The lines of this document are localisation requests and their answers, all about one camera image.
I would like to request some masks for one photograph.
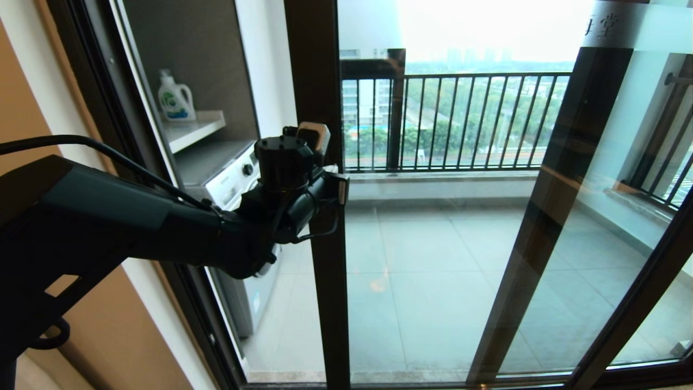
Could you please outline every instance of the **robotic arm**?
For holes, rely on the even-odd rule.
[[[127,257],[214,266],[242,279],[274,264],[275,244],[334,232],[336,218],[330,232],[297,236],[318,212],[347,201],[348,179],[322,167],[327,127],[301,124],[284,134],[255,143],[261,181],[233,212],[160,179],[172,196],[56,155],[0,177],[0,367],[27,347],[64,343],[69,327],[61,316]],[[0,144],[0,154],[29,147]],[[45,292],[66,274],[78,278],[59,296]],[[61,333],[40,338],[52,325]]]

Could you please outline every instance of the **sliding glass door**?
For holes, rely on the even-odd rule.
[[[285,5],[298,120],[351,177],[313,242],[331,389],[690,365],[685,4]],[[674,196],[631,182],[652,150]]]

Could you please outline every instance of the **white shelf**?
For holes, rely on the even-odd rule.
[[[226,126],[223,111],[197,111],[196,113],[198,118],[195,121],[168,121],[161,114],[164,137],[168,141],[171,153],[180,152]]]

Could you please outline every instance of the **laundry detergent bottle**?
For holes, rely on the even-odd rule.
[[[193,94],[185,84],[176,84],[168,69],[159,70],[159,103],[169,121],[194,121]]]

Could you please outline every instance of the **chinese character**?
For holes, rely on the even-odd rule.
[[[590,18],[590,22],[587,23],[587,30],[585,30],[585,36],[587,36],[587,34],[589,34],[590,31],[592,30],[592,23],[593,22],[594,22],[594,19]]]
[[[610,13],[607,17],[603,18],[600,23],[602,24],[602,30],[599,32],[597,37],[610,37],[613,35],[614,27],[618,22],[618,16],[615,13]]]

